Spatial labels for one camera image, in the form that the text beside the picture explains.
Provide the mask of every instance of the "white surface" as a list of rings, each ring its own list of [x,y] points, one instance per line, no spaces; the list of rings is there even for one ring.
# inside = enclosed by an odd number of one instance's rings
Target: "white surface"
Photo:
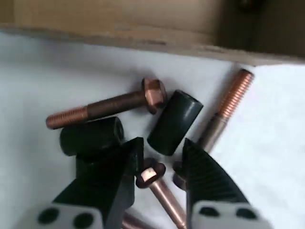
[[[75,176],[74,159],[45,118],[57,111],[138,88],[155,75],[167,91],[182,89],[204,104],[187,137],[197,140],[220,91],[237,68],[230,62],[0,34],[0,227],[31,206],[53,200]],[[230,120],[212,156],[275,229],[305,228],[305,67],[265,66]],[[158,114],[118,115],[126,138],[147,137]],[[146,154],[164,158],[147,147]],[[185,205],[185,193],[165,180]],[[136,189],[131,212],[160,229],[174,224],[149,190]]]

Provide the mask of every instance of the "cardboard box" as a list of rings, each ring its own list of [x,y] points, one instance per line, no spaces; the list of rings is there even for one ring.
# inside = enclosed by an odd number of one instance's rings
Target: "cardboard box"
[[[238,1],[0,0],[0,27],[251,65],[303,61],[305,1],[266,0],[251,12]]]

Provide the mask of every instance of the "copper-coated bolt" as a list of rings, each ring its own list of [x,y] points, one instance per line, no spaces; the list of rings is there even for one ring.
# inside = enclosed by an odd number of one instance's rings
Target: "copper-coated bolt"
[[[210,120],[198,141],[198,144],[201,145],[205,152],[211,152],[253,79],[254,75],[245,69],[241,69],[236,74],[231,88],[224,97],[217,113]]]
[[[150,188],[160,204],[179,229],[186,229],[186,213],[162,179],[165,165],[152,158],[144,161],[144,171],[137,177],[138,188]]]
[[[136,217],[125,213],[122,221],[122,229],[155,229]]]
[[[80,122],[107,117],[144,105],[147,106],[150,113],[155,114],[157,108],[162,108],[165,105],[166,98],[165,87],[160,80],[144,78],[141,91],[119,95],[84,107],[52,114],[47,118],[46,125],[50,129],[58,129]]]

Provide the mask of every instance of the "bolt head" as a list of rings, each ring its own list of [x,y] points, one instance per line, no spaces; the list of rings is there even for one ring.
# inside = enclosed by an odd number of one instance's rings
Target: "bolt head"
[[[142,89],[145,92],[148,110],[154,115],[157,109],[163,108],[167,102],[165,87],[158,79],[144,78]]]
[[[164,164],[159,163],[153,158],[146,158],[144,160],[143,172],[137,176],[135,184],[138,188],[148,188],[150,184],[162,178],[165,171]]]

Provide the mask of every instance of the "bolt thread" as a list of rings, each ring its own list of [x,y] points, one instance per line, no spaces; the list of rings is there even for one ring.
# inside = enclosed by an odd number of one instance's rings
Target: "bolt thread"
[[[88,118],[87,107],[76,107],[68,111],[50,115],[46,120],[46,125],[50,129],[58,129],[67,125],[72,125],[85,121]]]
[[[250,87],[253,79],[254,75],[245,69],[242,69],[237,73],[230,90],[224,97],[218,110],[220,116],[227,119],[232,116],[244,94]]]

